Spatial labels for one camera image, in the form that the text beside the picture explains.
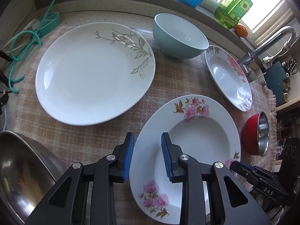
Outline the right white gloved hand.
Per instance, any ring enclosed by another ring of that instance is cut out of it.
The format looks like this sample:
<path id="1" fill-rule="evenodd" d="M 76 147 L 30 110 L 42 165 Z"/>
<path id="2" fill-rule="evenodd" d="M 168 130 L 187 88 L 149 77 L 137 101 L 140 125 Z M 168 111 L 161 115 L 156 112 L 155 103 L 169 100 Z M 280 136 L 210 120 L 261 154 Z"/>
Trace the right white gloved hand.
<path id="1" fill-rule="evenodd" d="M 261 194 L 258 194 L 255 200 L 267 214 L 268 218 L 271 221 L 271 224 L 277 224 L 280 221 L 281 216 L 284 212 L 284 208 L 282 206 L 272 207 L 271 209 L 267 208 L 269 205 L 272 206 L 272 204 Z"/>

